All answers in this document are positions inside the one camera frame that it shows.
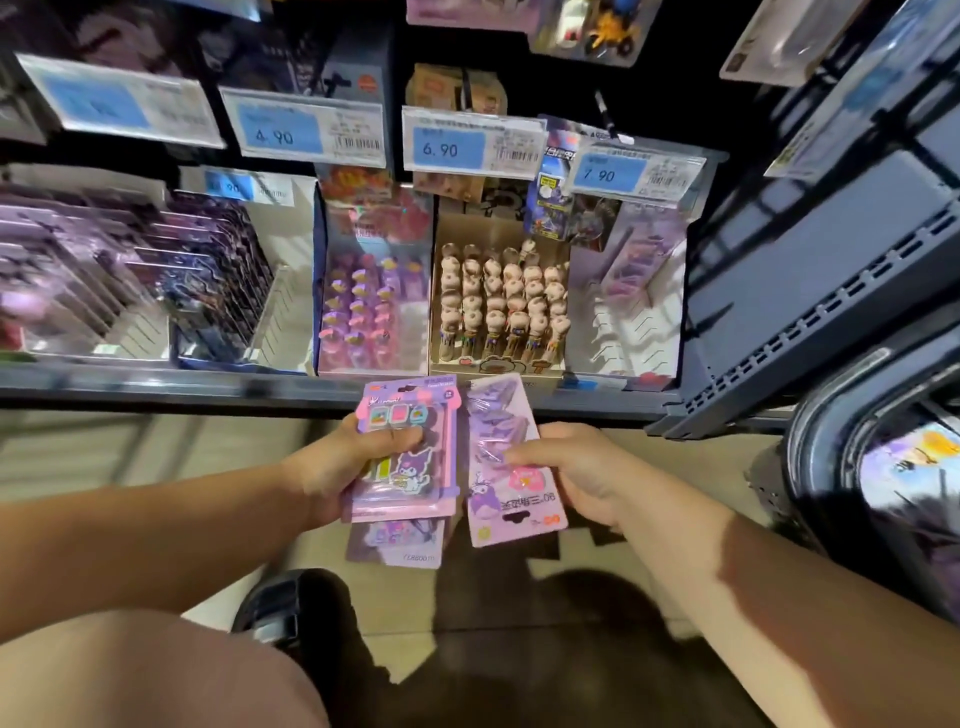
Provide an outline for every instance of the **barcode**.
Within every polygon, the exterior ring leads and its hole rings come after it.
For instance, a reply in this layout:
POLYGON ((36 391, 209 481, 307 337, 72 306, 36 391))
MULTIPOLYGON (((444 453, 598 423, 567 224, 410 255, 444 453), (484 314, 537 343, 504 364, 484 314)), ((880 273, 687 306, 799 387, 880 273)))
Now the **barcode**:
POLYGON ((537 158, 536 152, 528 152, 524 149, 507 149, 506 147, 498 147, 496 150, 496 158, 500 160, 509 160, 509 161, 533 161, 537 158))
POLYGON ((337 149, 369 149, 373 152, 379 152, 380 140, 370 139, 366 136, 337 136, 337 149))

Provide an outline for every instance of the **price tag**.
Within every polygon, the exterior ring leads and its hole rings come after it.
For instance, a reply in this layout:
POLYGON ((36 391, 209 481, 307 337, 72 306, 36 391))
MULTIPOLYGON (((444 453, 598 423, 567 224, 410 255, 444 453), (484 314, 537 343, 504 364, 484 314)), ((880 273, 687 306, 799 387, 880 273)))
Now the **price tag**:
POLYGON ((286 175, 205 167, 204 186, 208 195, 261 205, 294 206, 294 184, 286 175))
POLYGON ((606 140, 589 140, 573 159, 564 194, 676 207, 706 163, 705 157, 663 154, 606 140))
POLYGON ((546 121, 403 107, 403 167, 414 172, 533 180, 546 148, 546 121))
POLYGON ((226 146, 196 81, 27 54, 17 59, 67 130, 226 146))
POLYGON ((244 157, 387 166, 380 104, 243 88, 220 95, 244 157))

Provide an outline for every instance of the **floor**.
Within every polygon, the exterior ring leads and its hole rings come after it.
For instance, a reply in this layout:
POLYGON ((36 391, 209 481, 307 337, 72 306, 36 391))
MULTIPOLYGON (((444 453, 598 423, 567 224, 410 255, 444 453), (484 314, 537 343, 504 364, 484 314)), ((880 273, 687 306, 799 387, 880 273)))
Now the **floor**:
MULTIPOLYGON (((0 499, 254 465, 297 448, 308 431, 317 427, 297 420, 0 413, 0 499)), ((766 523, 744 473, 769 457, 777 438, 676 443, 630 430, 610 435, 766 523)), ((323 567, 348 585, 372 682, 383 684, 358 724, 449 717, 466 726, 770 725, 605 528, 574 516, 559 537, 484 549, 458 528, 438 571, 349 563, 347 535, 340 524, 305 534, 283 566, 323 567)), ((250 574, 186 616, 227 629, 257 579, 250 574)))

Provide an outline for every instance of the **blue price label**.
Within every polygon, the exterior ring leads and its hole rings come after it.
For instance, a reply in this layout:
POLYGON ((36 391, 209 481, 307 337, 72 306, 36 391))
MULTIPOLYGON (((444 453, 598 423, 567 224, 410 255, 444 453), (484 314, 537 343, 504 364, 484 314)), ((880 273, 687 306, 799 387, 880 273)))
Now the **blue price label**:
POLYGON ((43 82, 63 112, 77 121, 128 129, 151 127, 143 109, 123 84, 64 78, 52 73, 43 74, 43 82))
POLYGON ((451 169, 483 169, 487 136, 459 129, 414 127, 414 164, 451 169))
POLYGON ((646 159, 587 152, 580 160, 573 185, 629 194, 636 189, 646 166, 646 159))
POLYGON ((229 197, 232 200, 253 201, 253 179, 249 175, 231 175, 227 172, 204 170, 206 194, 229 197))
POLYGON ((324 153, 320 126, 312 113, 259 104, 240 104, 237 113, 249 147, 312 155, 324 153))

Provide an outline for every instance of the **finger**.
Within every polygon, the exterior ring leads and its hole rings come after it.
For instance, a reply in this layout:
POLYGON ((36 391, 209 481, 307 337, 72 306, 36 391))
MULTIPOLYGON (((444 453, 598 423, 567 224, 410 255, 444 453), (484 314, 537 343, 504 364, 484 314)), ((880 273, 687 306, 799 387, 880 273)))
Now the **finger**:
POLYGON ((571 440, 547 437, 528 440, 506 451, 504 457, 511 465, 537 465, 545 468, 562 468, 570 454, 571 440))
POLYGON ((357 451, 364 459, 374 460, 415 448, 423 439, 423 428, 378 429, 355 437, 357 451))

